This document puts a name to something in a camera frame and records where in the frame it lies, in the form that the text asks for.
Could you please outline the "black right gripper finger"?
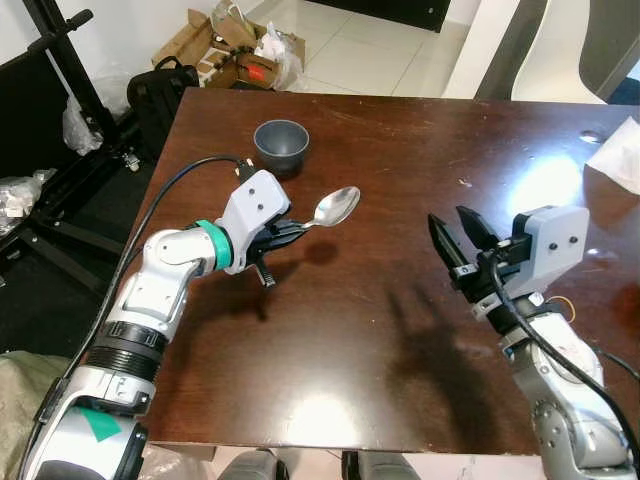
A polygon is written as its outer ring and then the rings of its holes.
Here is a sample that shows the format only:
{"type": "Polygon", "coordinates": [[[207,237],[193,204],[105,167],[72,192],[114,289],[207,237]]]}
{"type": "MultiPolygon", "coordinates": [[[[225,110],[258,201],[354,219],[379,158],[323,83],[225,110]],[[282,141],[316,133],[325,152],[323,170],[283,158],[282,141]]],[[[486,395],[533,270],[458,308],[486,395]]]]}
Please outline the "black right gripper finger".
{"type": "Polygon", "coordinates": [[[480,251],[493,250],[498,246],[498,237],[484,216],[470,207],[457,207],[463,232],[480,251]]]}
{"type": "Polygon", "coordinates": [[[448,270],[449,278],[457,279],[460,276],[460,268],[465,268],[468,264],[465,255],[461,251],[460,246],[454,241],[454,238],[439,216],[435,214],[428,215],[428,230],[431,237],[436,255],[440,257],[445,269],[448,270]]]}

